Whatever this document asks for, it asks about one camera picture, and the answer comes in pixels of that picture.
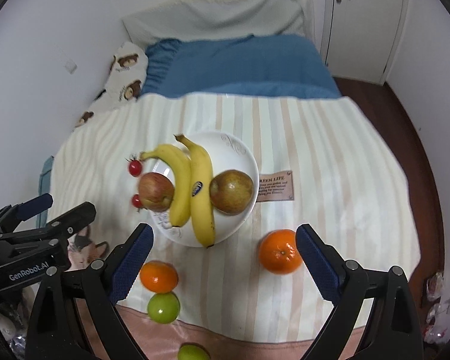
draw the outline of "round brown fruit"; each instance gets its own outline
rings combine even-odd
[[[246,173],[231,169],[215,176],[210,183],[211,203],[229,215],[240,214],[253,196],[253,181]]]
[[[144,208],[155,212],[167,210],[172,204],[175,188],[160,173],[145,173],[138,184],[138,195]]]

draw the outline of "white door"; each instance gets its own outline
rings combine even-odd
[[[403,0],[334,0],[327,66],[332,75],[383,83]]]

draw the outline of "bed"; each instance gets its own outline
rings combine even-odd
[[[232,3],[219,2],[228,8]],[[172,263],[178,270],[180,316],[157,327],[146,316],[152,293],[138,280],[119,306],[151,358],[173,359],[183,342],[202,344],[214,359],[229,359],[231,353],[239,359],[271,359],[277,353],[299,358],[304,353],[332,307],[322,300],[304,266],[287,276],[260,268],[257,245],[272,230],[310,223],[345,259],[377,270],[399,265],[407,277],[420,260],[407,179],[360,109],[341,97],[307,38],[313,33],[310,3],[286,0],[282,12],[295,21],[280,16],[284,23],[272,23],[269,33],[255,28],[252,35],[245,25],[253,22],[249,17],[240,25],[230,25],[227,17],[222,27],[215,22],[209,32],[203,26],[183,32],[172,25],[165,33],[151,29],[154,17],[177,17],[170,12],[183,5],[196,8],[195,16],[204,5],[198,12],[210,15],[209,4],[217,0],[172,1],[126,17],[133,44],[146,50],[140,95],[94,114],[44,166],[41,192],[49,185],[54,197],[48,217],[88,200],[97,208],[89,236],[111,247],[122,243],[138,223],[152,224],[147,211],[130,205],[136,181],[127,174],[125,158],[173,143],[173,134],[233,134],[251,149],[261,174],[293,171],[293,201],[257,203],[238,232],[209,250],[180,246],[154,229],[149,259]],[[265,17],[276,4],[233,0],[233,9],[242,16],[252,10],[254,17]],[[144,17],[146,28],[138,25]],[[202,32],[197,34],[198,27]],[[221,36],[203,39],[204,33]],[[357,321],[348,349],[352,353],[370,306],[364,304]],[[151,333],[154,338],[146,339]]]

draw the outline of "white pillow with bear print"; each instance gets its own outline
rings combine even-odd
[[[131,42],[123,43],[113,56],[108,80],[97,99],[77,123],[81,126],[94,114],[120,108],[137,100],[147,75],[148,57]]]

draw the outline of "metal bolt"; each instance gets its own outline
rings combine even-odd
[[[399,266],[394,266],[391,271],[396,274],[397,276],[403,275],[404,270],[400,268]]]
[[[100,268],[102,268],[104,265],[104,262],[102,259],[96,259],[95,261],[93,261],[90,266],[92,269],[98,270]]]
[[[47,270],[46,270],[46,273],[47,273],[47,275],[49,275],[49,276],[53,276],[54,274],[56,274],[56,272],[57,272],[57,268],[56,268],[56,266],[51,266],[50,268],[48,268]]]
[[[359,267],[359,264],[352,259],[347,260],[345,265],[348,269],[351,269],[352,271],[354,271],[355,269],[358,269],[358,267]]]

